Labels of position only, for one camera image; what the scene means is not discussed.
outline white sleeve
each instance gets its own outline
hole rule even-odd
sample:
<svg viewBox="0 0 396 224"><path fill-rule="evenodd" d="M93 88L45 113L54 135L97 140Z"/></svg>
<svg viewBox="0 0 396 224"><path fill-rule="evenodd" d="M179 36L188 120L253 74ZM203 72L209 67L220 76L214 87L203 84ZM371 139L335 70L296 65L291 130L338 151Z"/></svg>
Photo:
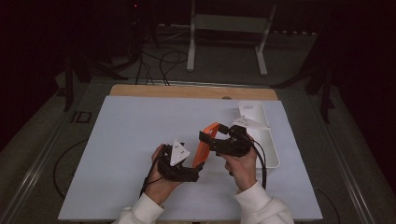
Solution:
<svg viewBox="0 0 396 224"><path fill-rule="evenodd" d="M294 223L289 208L278 198L269 197L259 182L234 197L241 205L241 224Z"/></svg>
<svg viewBox="0 0 396 224"><path fill-rule="evenodd" d="M162 213L163 208L143 193L134 207L120 211L119 218L113 224L154 224Z"/></svg>

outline person's left hand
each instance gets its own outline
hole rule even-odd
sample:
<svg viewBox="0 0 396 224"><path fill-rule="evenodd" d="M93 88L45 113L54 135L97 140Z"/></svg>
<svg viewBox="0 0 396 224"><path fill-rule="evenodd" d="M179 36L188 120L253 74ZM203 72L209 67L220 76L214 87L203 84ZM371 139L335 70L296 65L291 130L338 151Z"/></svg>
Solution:
<svg viewBox="0 0 396 224"><path fill-rule="evenodd" d="M155 158L162 149L163 149L163 145L159 145L157 147L154 154L152 154L151 156L152 162L154 162ZM182 182L173 182L163 178L160 172L158 172L158 162L157 162L151 172L150 177L148 178L148 183L151 184L147 185L145 194L149 196L150 199L154 201L156 204L162 205L166 201L166 199L168 199L169 195L171 195L172 191Z"/></svg>

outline gray carpet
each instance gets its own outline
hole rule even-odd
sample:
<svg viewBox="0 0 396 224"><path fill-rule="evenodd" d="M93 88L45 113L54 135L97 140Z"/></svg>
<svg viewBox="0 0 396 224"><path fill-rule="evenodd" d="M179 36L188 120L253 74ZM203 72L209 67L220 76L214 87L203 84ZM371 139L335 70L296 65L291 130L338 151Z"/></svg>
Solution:
<svg viewBox="0 0 396 224"><path fill-rule="evenodd" d="M238 48L214 48L201 40L202 46L197 47L194 72L187 72L186 64L181 63L168 73L167 78L171 84L193 82L265 87L296 75L315 37L270 37L264 51L268 77L259 75L251 43ZM187 42L183 37L180 39L181 41L166 44L185 51ZM150 47L148 44L145 52L156 57L161 57L169 50L149 49ZM177 54L173 53L165 60L177 60ZM147 67L142 70L139 83L145 83L148 77L150 84L151 77L155 84L162 84L159 60L146 55L143 61L147 63ZM138 65L136 63L120 72L130 78L127 81L119 82L95 73L91 84L77 83L77 97L70 113L63 112L64 98L53 96L1 152L0 209L15 212L14 218L9 219L10 223L59 223L57 216L63 200L53 185L55 162L71 146L89 138L102 102L112 85L134 83ZM303 80L286 90L276 92L285 106L312 184L314 188L318 188L316 194L323 220L310 223L339 223L338 218L341 223L394 223L395 196L381 175L336 88L332 90L335 109L330 110L331 124L327 125L318 115L318 97L305 94L305 83L306 80ZM70 123L74 111L92 112L92 120L89 123ZM81 142L73 147L59 163L55 176L61 191L67 191L84 146L85 142ZM24 197L14 197L15 193L21 192L18 190L25 174L29 174L29 168L35 164L35 158L42 151L48 151L48 154L44 157L45 162L41 163L39 178L28 178L32 181L32 187L24 191ZM340 152L345 162L340 162ZM348 174L345 163L356 183L352 187L350 178L345 175ZM368 220L364 220L367 213L361 212L364 210L360 207L361 203L354 199L356 186L369 209Z"/></svg>

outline dark background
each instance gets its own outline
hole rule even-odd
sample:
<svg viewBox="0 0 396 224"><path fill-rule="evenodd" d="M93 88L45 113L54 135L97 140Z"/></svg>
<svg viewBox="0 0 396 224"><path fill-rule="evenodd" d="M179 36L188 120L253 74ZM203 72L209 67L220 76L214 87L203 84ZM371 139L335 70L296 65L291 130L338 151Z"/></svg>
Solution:
<svg viewBox="0 0 396 224"><path fill-rule="evenodd" d="M95 60L107 63L111 63L110 56L126 55L129 31L123 3L122 0L0 2L0 148L58 90L54 77L64 70L65 45L76 45ZM151 3L155 17L143 8L141 14L136 14L146 27L158 22L190 23L189 1ZM216 8L210 4L216 3L207 1L197 9ZM235 7L230 2L226 9L241 15L262 13L250 8L256 7ZM330 23L324 23L330 9L335 9L334 14L329 17ZM394 191L395 11L393 1L336 6L312 2L279 4L272 27L272 31L289 31L289 34L320 33L305 64L332 60L332 84L340 89Z"/></svg>

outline orange object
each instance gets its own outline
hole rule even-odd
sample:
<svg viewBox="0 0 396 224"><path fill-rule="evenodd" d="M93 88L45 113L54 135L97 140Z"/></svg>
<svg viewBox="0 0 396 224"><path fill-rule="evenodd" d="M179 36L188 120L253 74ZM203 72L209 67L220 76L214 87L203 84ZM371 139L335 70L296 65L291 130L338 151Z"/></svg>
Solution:
<svg viewBox="0 0 396 224"><path fill-rule="evenodd" d="M203 130L203 133L207 133L211 138L214 138L219 130L219 126L219 123L212 123ZM207 157L209 156L209 152L209 145L203 141L200 141L197 152L195 153L192 167L195 168L202 162L206 161Z"/></svg>

